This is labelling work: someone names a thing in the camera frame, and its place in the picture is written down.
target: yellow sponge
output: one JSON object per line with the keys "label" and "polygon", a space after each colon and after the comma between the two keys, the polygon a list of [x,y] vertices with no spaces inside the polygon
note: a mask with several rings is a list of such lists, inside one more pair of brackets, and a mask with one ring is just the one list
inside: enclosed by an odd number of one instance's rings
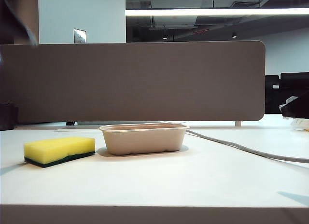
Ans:
{"label": "yellow sponge", "polygon": [[24,144],[25,160],[43,168],[95,153],[94,138],[64,137]]}

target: ceiling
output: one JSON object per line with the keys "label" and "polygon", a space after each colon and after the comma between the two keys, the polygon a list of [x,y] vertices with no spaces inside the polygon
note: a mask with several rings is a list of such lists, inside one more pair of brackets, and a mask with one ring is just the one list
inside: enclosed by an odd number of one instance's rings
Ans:
{"label": "ceiling", "polygon": [[[126,9],[298,8],[309,0],[126,0]],[[308,16],[140,16],[126,18],[127,42],[212,41],[309,27]]]}

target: light switch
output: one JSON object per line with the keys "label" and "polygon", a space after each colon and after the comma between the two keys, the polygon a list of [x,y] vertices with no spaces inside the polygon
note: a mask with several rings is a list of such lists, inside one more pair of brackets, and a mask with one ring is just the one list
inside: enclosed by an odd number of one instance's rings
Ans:
{"label": "light switch", "polygon": [[74,29],[74,43],[85,44],[87,39],[86,31],[80,29]]}

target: gray partition panel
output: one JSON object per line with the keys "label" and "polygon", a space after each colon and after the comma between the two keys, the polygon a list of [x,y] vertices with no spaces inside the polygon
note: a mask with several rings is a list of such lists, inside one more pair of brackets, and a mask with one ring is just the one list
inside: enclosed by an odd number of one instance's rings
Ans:
{"label": "gray partition panel", "polygon": [[258,41],[2,45],[0,102],[22,123],[259,120]]}

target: white cable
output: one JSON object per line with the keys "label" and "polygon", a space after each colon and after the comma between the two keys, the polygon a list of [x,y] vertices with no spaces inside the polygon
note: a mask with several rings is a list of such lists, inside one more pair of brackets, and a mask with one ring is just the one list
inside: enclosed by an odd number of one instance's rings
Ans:
{"label": "white cable", "polygon": [[193,134],[197,137],[203,138],[203,139],[207,139],[207,140],[211,140],[211,141],[221,143],[221,144],[224,144],[224,145],[227,145],[227,146],[231,146],[231,147],[240,149],[242,151],[249,152],[249,153],[252,153],[252,154],[255,154],[255,155],[259,155],[259,156],[262,156],[262,157],[265,157],[265,158],[284,160],[284,161],[293,161],[293,162],[300,162],[300,163],[309,163],[309,159],[307,159],[307,158],[287,157],[287,156],[264,153],[264,152],[260,152],[260,151],[257,151],[257,150],[253,150],[251,148],[247,148],[247,147],[242,146],[242,145],[237,144],[237,143],[233,143],[233,142],[229,142],[229,141],[225,141],[225,140],[219,140],[219,139],[215,139],[215,138],[212,138],[212,137],[204,136],[204,135],[199,134],[199,133],[194,132],[194,131],[186,130],[186,132],[191,133],[191,134]]}

